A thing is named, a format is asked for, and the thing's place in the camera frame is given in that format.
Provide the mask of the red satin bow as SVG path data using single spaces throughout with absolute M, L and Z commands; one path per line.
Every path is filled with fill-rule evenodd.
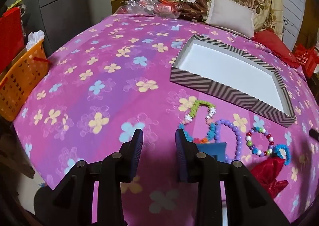
M 276 178 L 284 166 L 285 160 L 280 157 L 270 157 L 254 166 L 250 172 L 272 199 L 289 184 L 287 180 Z

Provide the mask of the blue hair claw clip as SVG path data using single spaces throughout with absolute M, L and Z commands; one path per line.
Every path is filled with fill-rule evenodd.
M 214 157 L 217 161 L 225 162 L 225 142 L 196 144 L 196 147 L 200 152 Z

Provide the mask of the red shopping bag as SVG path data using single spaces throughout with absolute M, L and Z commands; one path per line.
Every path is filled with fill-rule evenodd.
M 305 77 L 311 78 L 318 65 L 318 51 L 316 47 L 305 48 L 302 44 L 298 44 L 294 56 L 301 65 Z

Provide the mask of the striped zigzag tray box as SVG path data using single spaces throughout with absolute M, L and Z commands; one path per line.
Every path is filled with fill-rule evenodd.
M 193 35 L 172 64 L 170 81 L 242 107 L 283 127 L 296 115 L 277 69 L 239 48 Z

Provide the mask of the red cushion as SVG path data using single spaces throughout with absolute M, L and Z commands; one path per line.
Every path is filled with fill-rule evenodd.
M 290 67 L 299 68 L 300 64 L 295 56 L 272 30 L 266 29 L 264 31 L 256 32 L 254 33 L 252 40 L 270 49 L 273 55 L 281 59 Z

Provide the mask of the orange plastic basket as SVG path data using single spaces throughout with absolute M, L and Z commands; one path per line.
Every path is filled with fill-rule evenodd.
M 28 96 L 48 74 L 51 62 L 46 58 L 44 40 L 15 58 L 1 81 L 1 117 L 14 121 Z

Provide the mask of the pink floral bed sheet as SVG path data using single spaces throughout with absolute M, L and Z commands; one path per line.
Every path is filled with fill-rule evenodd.
M 288 90 L 296 121 L 284 128 L 213 96 L 170 81 L 176 56 L 192 35 L 242 49 L 274 66 Z M 144 145 L 136 177 L 122 185 L 129 225 L 193 225 L 197 188 L 178 183 L 175 131 L 196 100 L 216 106 L 245 134 L 265 128 L 292 155 L 279 180 L 288 186 L 275 201 L 297 219 L 318 196 L 318 105 L 300 68 L 265 46 L 238 35 L 184 20 L 116 15 L 78 34 L 50 57 L 48 75 L 35 87 L 14 127 L 27 156 L 55 188 L 79 160 L 96 162 L 119 150 L 142 129 Z

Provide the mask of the white small pillow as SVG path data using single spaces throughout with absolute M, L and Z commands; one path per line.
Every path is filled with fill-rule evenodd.
M 251 39 L 255 11 L 232 0 L 211 0 L 206 23 Z

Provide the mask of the red gift bag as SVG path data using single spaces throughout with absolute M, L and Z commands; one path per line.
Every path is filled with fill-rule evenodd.
M 0 33 L 0 70 L 3 72 L 24 48 L 20 8 L 13 7 L 3 14 Z

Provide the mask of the grey refrigerator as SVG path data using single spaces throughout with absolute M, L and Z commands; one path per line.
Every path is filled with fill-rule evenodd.
M 87 0 L 23 0 L 28 29 L 43 31 L 47 56 L 91 26 Z

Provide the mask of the clear plastic bag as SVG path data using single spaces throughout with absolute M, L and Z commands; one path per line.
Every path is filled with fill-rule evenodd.
M 142 14 L 178 19 L 181 12 L 178 3 L 166 0 L 125 0 L 115 14 Z

